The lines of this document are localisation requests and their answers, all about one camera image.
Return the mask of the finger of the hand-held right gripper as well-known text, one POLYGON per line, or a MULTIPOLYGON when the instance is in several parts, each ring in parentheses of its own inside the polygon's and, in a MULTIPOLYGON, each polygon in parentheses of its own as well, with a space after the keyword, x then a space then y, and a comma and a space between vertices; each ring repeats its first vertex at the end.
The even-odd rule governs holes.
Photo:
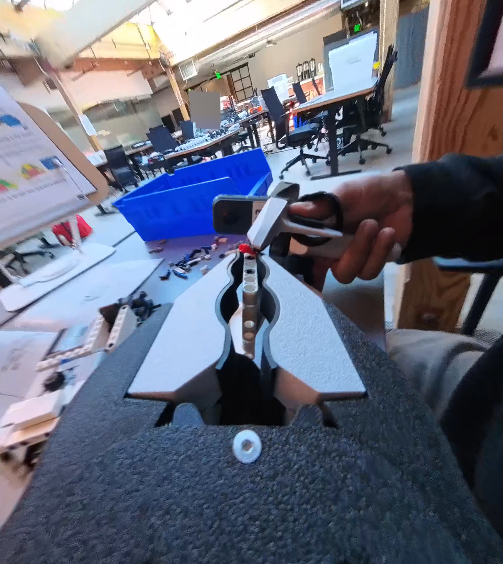
POLYGON ((269 194, 269 208, 287 208, 297 201, 300 186, 295 182, 279 182, 269 194))
POLYGON ((248 242, 254 252, 265 250, 275 237, 290 234, 289 205, 289 201, 279 197, 271 197, 264 204, 247 233, 248 242))

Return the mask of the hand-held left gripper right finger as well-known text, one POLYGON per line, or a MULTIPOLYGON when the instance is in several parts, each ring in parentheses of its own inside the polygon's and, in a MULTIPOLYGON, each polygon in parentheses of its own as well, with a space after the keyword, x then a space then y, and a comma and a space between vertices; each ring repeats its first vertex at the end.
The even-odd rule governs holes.
POLYGON ((304 405, 366 397, 366 387, 330 317, 325 300, 272 258, 262 268, 262 370, 290 424, 304 405))

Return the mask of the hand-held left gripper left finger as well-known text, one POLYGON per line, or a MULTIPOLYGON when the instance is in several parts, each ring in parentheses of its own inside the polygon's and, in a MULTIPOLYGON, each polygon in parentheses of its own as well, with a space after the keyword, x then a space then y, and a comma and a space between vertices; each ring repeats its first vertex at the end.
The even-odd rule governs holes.
POLYGON ((129 385, 127 396, 197 408, 206 424, 222 422, 241 355, 229 321, 239 306, 241 254, 224 258, 179 295, 129 385))

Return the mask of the white lego beam with holes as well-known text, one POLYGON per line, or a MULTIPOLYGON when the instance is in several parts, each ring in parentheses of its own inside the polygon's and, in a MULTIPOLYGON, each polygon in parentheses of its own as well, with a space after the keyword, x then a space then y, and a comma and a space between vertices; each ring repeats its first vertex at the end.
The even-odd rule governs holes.
POLYGON ((254 360, 258 331, 259 278, 256 257, 243 254, 242 278, 242 347, 244 355, 254 360))

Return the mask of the person's right forearm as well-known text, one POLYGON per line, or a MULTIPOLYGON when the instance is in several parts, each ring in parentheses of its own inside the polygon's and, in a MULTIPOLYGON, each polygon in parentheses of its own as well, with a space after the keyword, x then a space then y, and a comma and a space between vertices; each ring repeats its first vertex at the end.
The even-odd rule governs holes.
POLYGON ((413 191, 412 232, 399 263, 503 258, 503 154, 447 154, 402 167, 413 191))

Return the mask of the scattered small lego pieces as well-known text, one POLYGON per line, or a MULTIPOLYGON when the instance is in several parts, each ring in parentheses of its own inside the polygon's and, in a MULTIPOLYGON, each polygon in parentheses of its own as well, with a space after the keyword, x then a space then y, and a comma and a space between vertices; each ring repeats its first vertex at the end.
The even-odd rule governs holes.
POLYGON ((160 281, 188 280, 193 272, 205 272, 234 248, 236 239, 227 235, 199 235, 162 239, 146 243, 151 257, 160 259, 157 268, 160 281))

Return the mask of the white and green lego truck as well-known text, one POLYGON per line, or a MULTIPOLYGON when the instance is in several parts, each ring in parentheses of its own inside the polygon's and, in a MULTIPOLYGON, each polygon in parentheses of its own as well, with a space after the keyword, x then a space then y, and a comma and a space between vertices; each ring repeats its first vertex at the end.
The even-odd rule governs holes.
POLYGON ((21 479, 36 465, 66 406, 104 358, 161 308, 145 292, 88 323, 0 331, 0 468, 21 479))

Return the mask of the person's right hand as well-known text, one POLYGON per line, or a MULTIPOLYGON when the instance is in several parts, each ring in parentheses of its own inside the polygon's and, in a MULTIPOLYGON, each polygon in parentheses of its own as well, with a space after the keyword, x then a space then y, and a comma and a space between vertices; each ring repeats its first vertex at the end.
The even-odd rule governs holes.
POLYGON ((353 238, 338 259, 315 258, 310 285, 319 291, 329 270, 342 284, 376 278, 395 246, 406 246, 413 227, 413 190, 403 170, 347 178, 330 191, 342 210, 337 229, 353 238))

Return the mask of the blue plastic bin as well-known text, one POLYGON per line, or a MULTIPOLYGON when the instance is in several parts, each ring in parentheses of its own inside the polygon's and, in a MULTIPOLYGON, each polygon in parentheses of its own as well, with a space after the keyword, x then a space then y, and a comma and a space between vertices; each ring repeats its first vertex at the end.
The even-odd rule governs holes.
POLYGON ((213 233, 218 195, 265 196, 273 181, 260 149, 163 173, 114 202, 143 241, 213 233))

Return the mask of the long cluttered work table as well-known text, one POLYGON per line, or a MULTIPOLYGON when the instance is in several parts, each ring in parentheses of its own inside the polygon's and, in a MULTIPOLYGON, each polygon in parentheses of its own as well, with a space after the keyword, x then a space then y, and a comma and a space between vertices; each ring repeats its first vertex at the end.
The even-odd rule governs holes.
POLYGON ((267 115, 266 111, 261 111, 238 121, 224 121, 219 129, 196 133, 192 139, 183 141, 178 148, 165 152, 162 156, 152 156, 152 160, 164 171, 171 172, 182 163, 192 164, 194 157, 214 159, 218 154, 226 157, 261 149, 259 127, 267 115))

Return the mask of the white paper stack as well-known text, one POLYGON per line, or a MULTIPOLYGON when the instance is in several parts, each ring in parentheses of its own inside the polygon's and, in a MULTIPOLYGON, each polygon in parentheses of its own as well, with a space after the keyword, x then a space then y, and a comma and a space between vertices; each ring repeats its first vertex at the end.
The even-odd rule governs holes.
POLYGON ((90 325, 101 307, 134 293, 161 262, 99 264, 9 321, 0 329, 0 395, 23 398, 60 330, 90 325))

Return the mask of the wooden desk with black legs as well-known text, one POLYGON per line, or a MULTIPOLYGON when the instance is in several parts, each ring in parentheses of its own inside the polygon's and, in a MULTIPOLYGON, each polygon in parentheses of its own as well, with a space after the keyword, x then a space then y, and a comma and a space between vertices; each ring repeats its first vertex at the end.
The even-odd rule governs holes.
POLYGON ((346 102, 354 101, 360 112, 361 119, 364 119, 363 110, 364 102, 367 96, 373 94, 375 85, 357 91, 347 91, 347 89, 333 89, 324 95, 318 96, 309 102, 301 103, 294 107, 293 111, 297 116, 309 117, 326 111, 326 131, 328 136, 329 153, 329 172, 321 175, 314 175, 310 178, 312 182, 315 180, 324 180, 335 177, 361 173, 361 169, 351 169, 344 172, 339 171, 338 162, 338 145, 337 145, 337 125, 336 116, 341 106, 346 102))

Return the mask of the person's grey pants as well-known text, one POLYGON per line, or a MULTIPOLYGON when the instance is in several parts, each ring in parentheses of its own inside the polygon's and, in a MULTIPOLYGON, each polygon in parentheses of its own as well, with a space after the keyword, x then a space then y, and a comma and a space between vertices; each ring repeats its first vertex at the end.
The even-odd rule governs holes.
POLYGON ((489 346, 473 337, 441 331, 394 329, 387 353, 441 419, 454 391, 489 346))

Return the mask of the white board on stand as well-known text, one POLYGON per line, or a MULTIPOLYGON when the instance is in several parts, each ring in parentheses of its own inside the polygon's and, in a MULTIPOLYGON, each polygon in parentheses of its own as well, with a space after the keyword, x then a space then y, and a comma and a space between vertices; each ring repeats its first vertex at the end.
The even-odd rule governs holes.
POLYGON ((325 45, 323 65, 326 91, 353 94, 374 87, 377 78, 373 67, 378 46, 379 34, 375 30, 336 39, 325 45))

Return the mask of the red bag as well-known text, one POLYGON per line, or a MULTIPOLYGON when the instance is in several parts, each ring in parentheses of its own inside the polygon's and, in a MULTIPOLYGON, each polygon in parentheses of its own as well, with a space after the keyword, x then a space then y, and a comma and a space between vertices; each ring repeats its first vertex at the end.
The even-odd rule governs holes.
POLYGON ((74 235, 84 241, 92 235, 93 229, 81 215, 76 215, 73 222, 64 221, 52 225, 51 232, 62 246, 71 246, 75 241, 74 235))

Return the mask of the person's black top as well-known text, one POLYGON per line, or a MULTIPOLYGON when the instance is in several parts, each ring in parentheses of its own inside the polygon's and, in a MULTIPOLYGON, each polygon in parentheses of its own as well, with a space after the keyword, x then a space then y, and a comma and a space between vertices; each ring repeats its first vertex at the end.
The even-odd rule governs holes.
POLYGON ((503 539, 503 335, 466 372, 440 425, 478 506, 503 539))

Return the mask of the instruction clipboard on stand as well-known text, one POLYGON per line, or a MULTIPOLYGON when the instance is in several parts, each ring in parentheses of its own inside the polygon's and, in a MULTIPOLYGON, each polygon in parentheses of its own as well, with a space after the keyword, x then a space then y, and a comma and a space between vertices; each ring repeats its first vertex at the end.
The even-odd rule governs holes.
MULTIPOLYGON (((64 221, 108 196, 105 177, 44 111, 18 104, 0 86, 0 250, 64 221)), ((0 302, 15 312, 110 257, 112 246, 83 244, 23 278, 0 302)))

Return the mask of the wooden post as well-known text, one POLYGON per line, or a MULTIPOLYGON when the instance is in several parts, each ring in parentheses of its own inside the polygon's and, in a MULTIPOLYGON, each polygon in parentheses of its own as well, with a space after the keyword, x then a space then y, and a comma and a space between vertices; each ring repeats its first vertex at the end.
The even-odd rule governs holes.
MULTIPOLYGON (((467 70, 486 1, 431 1, 412 161, 503 152, 503 87, 468 89, 467 70)), ((454 332, 471 278, 431 259, 401 266, 395 327, 454 332)))

